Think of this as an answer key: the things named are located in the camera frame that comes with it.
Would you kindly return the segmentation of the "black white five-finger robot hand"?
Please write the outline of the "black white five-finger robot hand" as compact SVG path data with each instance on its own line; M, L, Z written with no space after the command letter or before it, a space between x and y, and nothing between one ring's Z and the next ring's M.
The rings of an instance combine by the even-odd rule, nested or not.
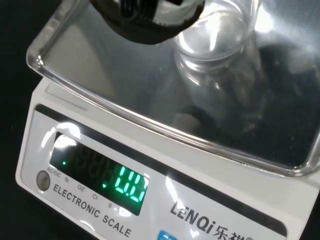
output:
M193 25L204 0L92 0L92 6L121 37L138 44L157 45Z

